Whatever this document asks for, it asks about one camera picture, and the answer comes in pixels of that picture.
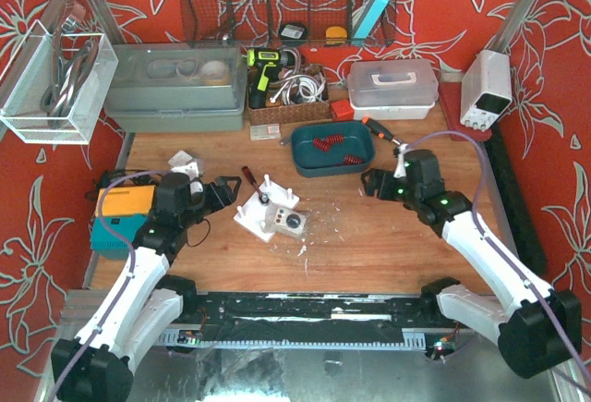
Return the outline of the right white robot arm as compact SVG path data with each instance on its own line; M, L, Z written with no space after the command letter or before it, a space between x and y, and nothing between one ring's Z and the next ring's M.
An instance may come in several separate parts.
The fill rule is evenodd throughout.
M499 348L519 377L545 372L582 349L582 308L570 290L557 291L534 274L489 230L475 205L448 190L429 150L399 155L396 171L372 168L361 182L369 197L397 201L456 249L485 281L495 301L445 277L423 286L431 310Z

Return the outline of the red large spring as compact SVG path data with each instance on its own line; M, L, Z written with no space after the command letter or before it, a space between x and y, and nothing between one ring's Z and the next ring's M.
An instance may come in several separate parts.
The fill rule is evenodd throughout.
M316 149L322 152L328 152L333 145L333 139L330 139L329 137L324 139L315 138L312 143Z

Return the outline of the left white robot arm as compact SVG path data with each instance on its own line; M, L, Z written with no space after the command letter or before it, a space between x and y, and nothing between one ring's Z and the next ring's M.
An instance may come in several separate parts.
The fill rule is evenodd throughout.
M194 312L194 281L168 275L187 245L187 232L235 203L240 177L161 174L147 220L99 308L71 339L51 352L54 386L50 401L125 401L138 365L167 326Z

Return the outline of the white timer switch box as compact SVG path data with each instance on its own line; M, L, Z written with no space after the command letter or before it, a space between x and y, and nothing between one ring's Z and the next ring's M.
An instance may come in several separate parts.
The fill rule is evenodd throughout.
M291 238L302 238L306 234L308 216L296 210L273 204L266 212L266 228Z

